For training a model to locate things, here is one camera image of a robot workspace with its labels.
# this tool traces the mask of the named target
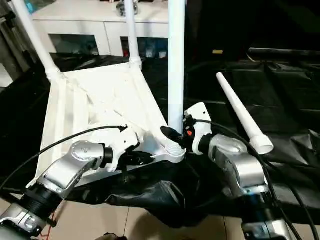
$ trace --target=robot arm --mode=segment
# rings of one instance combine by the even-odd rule
[[[206,106],[200,102],[185,112],[186,131],[192,151],[208,155],[224,172],[242,218],[247,240],[291,240],[286,222],[275,206],[261,163],[248,153],[246,145],[234,138],[214,135],[207,123],[188,125],[188,118],[211,121]]]
[[[75,188],[82,175],[89,170],[117,169],[119,158],[138,146],[135,132],[127,128],[114,143],[78,141],[69,152],[55,161],[27,189],[18,203],[13,203],[0,217],[0,240],[26,240],[37,237],[47,225],[47,219],[63,199]]]

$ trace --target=white pole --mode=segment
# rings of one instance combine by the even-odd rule
[[[246,134],[250,138],[250,144],[260,155],[271,152],[274,149],[274,145],[260,130],[255,120],[226,80],[225,76],[221,72],[218,72],[216,77],[246,131]]]
[[[124,7],[125,7],[126,23],[128,25],[128,31],[129,31],[128,41],[129,41],[129,51],[130,51],[130,63],[137,64],[141,68],[142,62],[139,56],[134,1],[124,0]]]
[[[168,125],[183,133],[185,0],[169,0]]]
[[[38,35],[38,32],[33,24],[33,20],[28,12],[27,6],[23,0],[12,0],[15,13],[19,16],[23,27],[25,28],[33,47],[38,54],[49,81],[60,79],[60,70],[55,65],[50,54],[47,52],[44,44]]]

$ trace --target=tile floor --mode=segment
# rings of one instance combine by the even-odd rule
[[[0,214],[9,206],[0,199]],[[66,202],[56,211],[58,226],[43,230],[39,240],[95,240],[103,234],[129,240],[244,240],[239,218],[208,216],[197,227],[172,229],[143,208]],[[303,240],[313,240],[310,227],[296,224]]]

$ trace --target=red wire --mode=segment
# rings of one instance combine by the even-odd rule
[[[52,220],[54,220],[54,218],[55,218],[55,211],[53,212],[53,214],[52,214]],[[41,237],[46,237],[46,239],[45,240],[49,240],[49,237],[50,237],[50,233],[51,233],[51,229],[52,229],[52,227],[51,226],[49,226],[49,230],[48,230],[48,234],[47,235],[42,235],[42,234],[40,234],[40,236]]]

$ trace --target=shelf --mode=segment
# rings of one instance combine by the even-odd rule
[[[118,14],[117,3],[97,0],[58,0],[32,14],[36,21],[126,22]],[[141,2],[136,23],[168,23],[168,1]]]

